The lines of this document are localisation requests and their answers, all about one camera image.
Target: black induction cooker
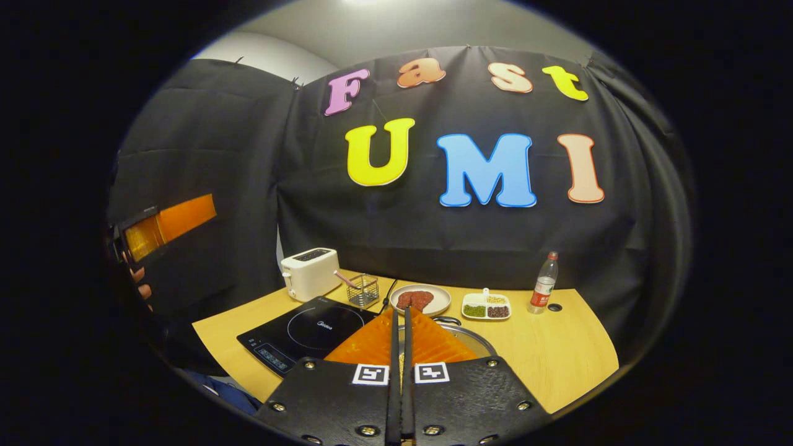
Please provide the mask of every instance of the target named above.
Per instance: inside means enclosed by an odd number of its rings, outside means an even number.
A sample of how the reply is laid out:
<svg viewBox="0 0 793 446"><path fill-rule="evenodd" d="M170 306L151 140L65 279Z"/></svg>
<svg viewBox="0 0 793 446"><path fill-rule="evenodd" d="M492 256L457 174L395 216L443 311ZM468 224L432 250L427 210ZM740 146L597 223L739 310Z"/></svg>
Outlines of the black induction cooker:
<svg viewBox="0 0 793 446"><path fill-rule="evenodd" d="M237 340L282 377L304 356L324 358L376 316L319 296L237 336Z"/></svg>

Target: black backdrop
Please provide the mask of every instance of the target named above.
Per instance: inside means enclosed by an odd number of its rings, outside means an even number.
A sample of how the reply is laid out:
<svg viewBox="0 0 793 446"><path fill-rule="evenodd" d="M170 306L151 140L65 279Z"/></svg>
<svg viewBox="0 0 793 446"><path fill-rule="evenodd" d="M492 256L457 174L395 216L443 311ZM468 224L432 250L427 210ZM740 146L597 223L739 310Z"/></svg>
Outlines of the black backdrop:
<svg viewBox="0 0 793 446"><path fill-rule="evenodd" d="M446 76L408 89L397 86L407 62L433 57ZM498 89L488 65L513 63L534 84L528 94ZM664 151L664 140L641 144L623 108L658 112L648 102L619 101L602 84L598 66L506 48L448 47L403 53L347 67L301 89L289 115L278 169L278 212L286 256L313 246L339 250L342 267L452 286L531 289L548 251L559 252L558 288L576 288L612 339L625 336L641 293L652 225L644 151ZM544 67L559 65L580 79L589 100L567 98ZM329 117L328 80L365 68L370 77L352 107ZM629 79L622 71L611 77ZM408 166L385 186L363 187L347 174L344 135L374 125L370 160L388 162L383 124L410 117ZM531 189L537 204L506 208L476 199L444 207L446 155L439 137L464 133L486 159L499 136L528 135ZM572 186L565 149L556 141L581 133L595 141L593 159L605 190L601 203L568 200ZM473 194L469 184L469 193Z"/></svg>
<svg viewBox="0 0 793 446"><path fill-rule="evenodd" d="M399 68L422 57L436 58L446 76L398 87ZM523 68L533 90L497 88L488 72L493 62ZM589 99L564 96L542 73L552 65L577 75ZM370 77L352 107L324 116L328 80L362 68ZM402 117L416 121L404 174L385 186L351 181L345 133L375 125L370 160L380 166L390 148L383 124ZM446 155L436 141L452 133L469 135L486 159L502 134L528 135L537 204L442 206ZM595 141L602 202L567 198L569 159L557 142L565 133ZM299 90L251 67L191 60L130 128L109 215L120 221L147 206L214 194L218 217L144 261L157 290L155 312L193 305L202 317L282 285L274 263L276 207L286 256L329 246L339 250L342 267L420 282L530 289L555 250L557 287L581 293L622 354L647 306L640 300L653 249L646 156L678 146L638 83L598 53L581 65L506 48L433 48L347 67ZM466 189L473 193L468 183Z"/></svg>
<svg viewBox="0 0 793 446"><path fill-rule="evenodd" d="M108 219L123 221L212 194L217 216L143 258L156 313L191 319L277 289L274 164L289 82L219 60L194 60L151 97L121 146Z"/></svg>

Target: red bottle label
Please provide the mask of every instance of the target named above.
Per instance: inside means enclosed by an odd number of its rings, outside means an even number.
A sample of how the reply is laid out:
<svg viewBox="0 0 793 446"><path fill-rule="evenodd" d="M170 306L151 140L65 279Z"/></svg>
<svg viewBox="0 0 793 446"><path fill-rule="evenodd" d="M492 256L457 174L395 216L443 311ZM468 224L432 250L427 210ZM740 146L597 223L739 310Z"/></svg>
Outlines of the red bottle label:
<svg viewBox="0 0 793 446"><path fill-rule="evenodd" d="M540 294L537 291L531 295L531 305L533 306L546 306L548 305L548 297L550 294Z"/></svg>

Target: letter m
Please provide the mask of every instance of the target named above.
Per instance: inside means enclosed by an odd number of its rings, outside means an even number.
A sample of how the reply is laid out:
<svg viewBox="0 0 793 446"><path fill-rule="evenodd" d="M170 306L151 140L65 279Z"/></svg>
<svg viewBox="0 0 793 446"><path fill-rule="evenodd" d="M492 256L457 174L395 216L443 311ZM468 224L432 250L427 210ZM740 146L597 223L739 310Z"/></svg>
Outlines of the letter m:
<svg viewBox="0 0 793 446"><path fill-rule="evenodd" d="M501 135L496 148L486 160L470 136L446 135L438 138L438 147L446 152L446 193L444 206L467 206L471 195L465 192L468 179L479 203L486 205L501 179L501 192L496 202L505 207L531 207L537 197L531 193L528 149L531 139L526 135Z"/></svg>

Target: white plate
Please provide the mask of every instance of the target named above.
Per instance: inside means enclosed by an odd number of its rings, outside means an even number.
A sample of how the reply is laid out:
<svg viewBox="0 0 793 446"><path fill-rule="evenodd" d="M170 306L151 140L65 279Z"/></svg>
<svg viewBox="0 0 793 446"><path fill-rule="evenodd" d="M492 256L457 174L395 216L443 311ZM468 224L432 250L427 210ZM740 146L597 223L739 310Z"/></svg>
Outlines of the white plate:
<svg viewBox="0 0 793 446"><path fill-rule="evenodd" d="M398 311L399 314L404 315L404 311L397 308L397 303L399 303L400 295L402 295L402 293L405 291L429 291L432 293L432 302L428 303L422 312L430 317L443 313L447 308L449 308L449 305L451 304L451 295L448 291L444 290L440 286L420 284L405 285L401 288L395 289L389 296L389 302L391 302L391 306L394 307L394 309Z"/></svg>
<svg viewBox="0 0 793 446"><path fill-rule="evenodd" d="M505 302L504 303L490 303L490 302L488 302L488 296L494 297L494 298L502 298ZM478 316L469 316L468 314L465 314L465 312L463 310L465 309L466 305L483 306L485 308L485 315L482 316L482 317L478 317ZM506 306L507 309L509 310L509 314L506 317L490 317L487 314L488 314L488 308L491 307L491 306ZM460 314L462 314L463 317L467 317L469 319L485 319L485 320L490 320L490 321L503 321L504 319L509 319L509 317L512 315L512 306L509 304L509 298L507 296L504 296L503 294L490 294L490 290L487 289L487 288L484 288L481 293L466 294L462 298L462 305L460 305Z"/></svg>

